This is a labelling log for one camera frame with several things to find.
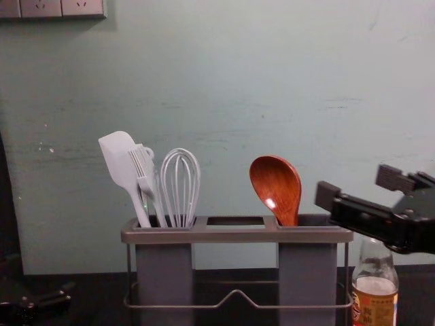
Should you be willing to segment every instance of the utensil holder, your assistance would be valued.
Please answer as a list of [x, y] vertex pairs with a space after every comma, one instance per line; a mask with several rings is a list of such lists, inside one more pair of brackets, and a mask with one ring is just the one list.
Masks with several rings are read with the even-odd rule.
[[[130, 220], [121, 231], [127, 245], [128, 275], [130, 246], [135, 245], [137, 284], [131, 285], [125, 305], [140, 310], [140, 326], [194, 326], [194, 310], [218, 309], [241, 295], [258, 310], [278, 310], [279, 326], [334, 326], [336, 309], [348, 309], [349, 242], [353, 232], [330, 225], [327, 215], [299, 215], [298, 227], [282, 227], [275, 217], [197, 217], [191, 228], [138, 228]], [[213, 225], [237, 225], [213, 228]], [[240, 225], [261, 225], [240, 228]], [[214, 305], [192, 302], [194, 277], [192, 244], [250, 243], [278, 244], [278, 305], [259, 305], [240, 289], [233, 289]], [[345, 293], [347, 303], [336, 305], [337, 244], [345, 244]], [[139, 303], [131, 292], [137, 286]]]

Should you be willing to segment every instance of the glass bottle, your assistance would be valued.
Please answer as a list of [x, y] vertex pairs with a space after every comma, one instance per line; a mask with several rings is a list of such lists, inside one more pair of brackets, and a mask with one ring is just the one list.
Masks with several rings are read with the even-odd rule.
[[396, 326], [398, 289], [392, 252], [381, 241], [364, 237], [352, 274], [353, 325]]

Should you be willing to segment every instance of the electrical outlet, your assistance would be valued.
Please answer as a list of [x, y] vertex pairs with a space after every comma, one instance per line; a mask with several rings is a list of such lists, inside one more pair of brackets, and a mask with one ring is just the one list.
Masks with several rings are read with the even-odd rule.
[[62, 0], [64, 16], [104, 16], [103, 0]]
[[21, 15], [24, 18], [61, 17], [60, 0], [21, 0]]
[[0, 18], [19, 17], [21, 17], [19, 0], [0, 0]]

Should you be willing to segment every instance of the black object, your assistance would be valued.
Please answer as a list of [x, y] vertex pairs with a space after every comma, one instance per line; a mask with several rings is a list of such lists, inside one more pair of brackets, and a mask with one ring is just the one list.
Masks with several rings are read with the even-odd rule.
[[2, 276], [22, 276], [22, 263], [11, 181], [0, 134], [0, 278]]
[[331, 212], [330, 222], [376, 238], [397, 253], [435, 253], [435, 178], [380, 165], [376, 184], [404, 196], [392, 208], [343, 194], [320, 181], [315, 204]]
[[70, 290], [74, 283], [63, 285], [58, 291], [35, 296], [20, 283], [0, 281], [0, 326], [28, 326], [37, 319], [62, 314], [69, 309]]

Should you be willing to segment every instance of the painted wall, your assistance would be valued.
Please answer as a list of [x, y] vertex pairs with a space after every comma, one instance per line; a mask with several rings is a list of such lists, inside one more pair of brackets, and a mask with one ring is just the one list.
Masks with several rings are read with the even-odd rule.
[[[393, 204], [374, 185], [379, 163], [435, 173], [433, 1], [112, 0], [108, 14], [0, 25], [0, 128], [27, 274], [125, 270], [134, 210], [97, 143], [115, 130], [159, 162], [193, 151], [201, 215], [268, 213], [248, 177], [266, 153], [297, 167], [303, 213], [321, 212], [319, 180]], [[196, 264], [274, 266], [275, 248], [201, 246]]]

